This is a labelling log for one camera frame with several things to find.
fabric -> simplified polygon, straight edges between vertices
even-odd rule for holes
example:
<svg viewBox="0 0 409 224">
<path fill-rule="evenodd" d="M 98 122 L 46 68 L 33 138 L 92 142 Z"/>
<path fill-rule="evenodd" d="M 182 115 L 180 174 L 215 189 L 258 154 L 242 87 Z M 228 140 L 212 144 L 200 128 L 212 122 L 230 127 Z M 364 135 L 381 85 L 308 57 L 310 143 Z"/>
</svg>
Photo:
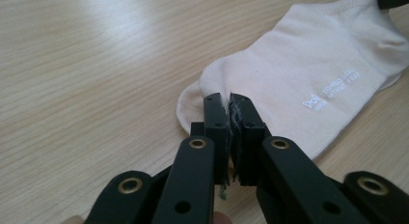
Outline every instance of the fabric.
<svg viewBox="0 0 409 224">
<path fill-rule="evenodd" d="M 409 65 L 409 41 L 376 0 L 293 5 L 247 49 L 210 64 L 177 103 L 186 131 L 203 97 L 250 98 L 273 135 L 318 156 L 377 91 Z"/>
</svg>

screw hole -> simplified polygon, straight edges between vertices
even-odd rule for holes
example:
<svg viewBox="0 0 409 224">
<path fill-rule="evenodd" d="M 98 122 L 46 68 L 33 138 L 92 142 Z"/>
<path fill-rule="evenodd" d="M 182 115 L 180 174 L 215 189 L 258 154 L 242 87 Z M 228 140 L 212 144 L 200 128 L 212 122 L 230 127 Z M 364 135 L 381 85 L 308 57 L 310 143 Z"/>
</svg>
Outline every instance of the screw hole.
<svg viewBox="0 0 409 224">
<path fill-rule="evenodd" d="M 128 178 L 120 182 L 118 190 L 123 194 L 134 193 L 142 187 L 142 184 L 142 180 L 139 178 Z"/>
<path fill-rule="evenodd" d="M 359 178 L 358 185 L 361 186 L 367 192 L 370 192 L 374 195 L 384 196 L 389 193 L 387 186 L 371 178 L 366 177 Z"/>
<path fill-rule="evenodd" d="M 190 211 L 190 203 L 181 201 L 175 205 L 175 211 L 177 213 L 187 213 Z"/>
<path fill-rule="evenodd" d="M 340 214 L 341 213 L 341 209 L 332 202 L 324 202 L 322 204 L 322 207 L 324 207 L 324 209 L 327 212 L 330 212 L 332 214 Z"/>
<path fill-rule="evenodd" d="M 289 148 L 289 143 L 285 140 L 281 139 L 274 139 L 271 141 L 271 146 L 277 149 L 288 149 Z"/>
<path fill-rule="evenodd" d="M 203 139 L 194 139 L 189 141 L 189 146 L 194 149 L 201 149 L 204 148 L 206 145 L 206 141 Z"/>
</svg>

white sock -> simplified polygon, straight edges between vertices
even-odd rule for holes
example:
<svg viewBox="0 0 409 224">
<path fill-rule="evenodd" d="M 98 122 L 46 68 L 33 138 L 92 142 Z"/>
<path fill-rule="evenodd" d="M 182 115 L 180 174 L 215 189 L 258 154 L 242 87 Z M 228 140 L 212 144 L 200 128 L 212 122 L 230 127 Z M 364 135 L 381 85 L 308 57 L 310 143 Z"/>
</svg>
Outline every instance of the white sock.
<svg viewBox="0 0 409 224">
<path fill-rule="evenodd" d="M 319 155 L 373 94 L 409 65 L 409 41 L 376 0 L 293 5 L 249 48 L 218 59 L 186 88 L 177 116 L 188 131 L 203 97 L 250 98 L 273 135 Z"/>
</svg>

wooden table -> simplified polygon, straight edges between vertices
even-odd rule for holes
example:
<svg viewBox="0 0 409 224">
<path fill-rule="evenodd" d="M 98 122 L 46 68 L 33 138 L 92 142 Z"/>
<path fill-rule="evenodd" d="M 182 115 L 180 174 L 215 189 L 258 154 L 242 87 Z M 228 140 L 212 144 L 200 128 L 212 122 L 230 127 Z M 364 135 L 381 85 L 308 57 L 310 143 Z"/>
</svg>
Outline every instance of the wooden table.
<svg viewBox="0 0 409 224">
<path fill-rule="evenodd" d="M 0 223 L 86 217 L 127 170 L 154 175 L 187 136 L 177 98 L 294 3 L 334 0 L 0 0 Z M 409 37 L 409 7 L 392 10 Z M 376 94 L 315 162 L 368 170 L 409 192 L 409 75 Z M 265 223 L 237 183 L 215 209 Z"/>
</svg>

light wood surface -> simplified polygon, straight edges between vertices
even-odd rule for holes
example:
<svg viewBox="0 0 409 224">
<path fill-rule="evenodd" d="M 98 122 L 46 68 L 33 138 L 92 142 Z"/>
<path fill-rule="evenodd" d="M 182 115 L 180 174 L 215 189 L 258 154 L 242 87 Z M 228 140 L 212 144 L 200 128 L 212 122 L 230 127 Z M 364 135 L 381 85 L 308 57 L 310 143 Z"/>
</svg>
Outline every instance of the light wood surface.
<svg viewBox="0 0 409 224">
<path fill-rule="evenodd" d="M 0 223 L 85 218 L 119 173 L 172 164 L 187 136 L 177 98 L 205 66 L 292 4 L 330 1 L 0 0 Z M 409 7 L 391 14 L 409 37 Z M 367 170 L 409 192 L 408 104 L 404 73 L 315 162 L 340 181 Z M 265 223 L 252 187 L 235 183 L 215 209 Z"/>
</svg>

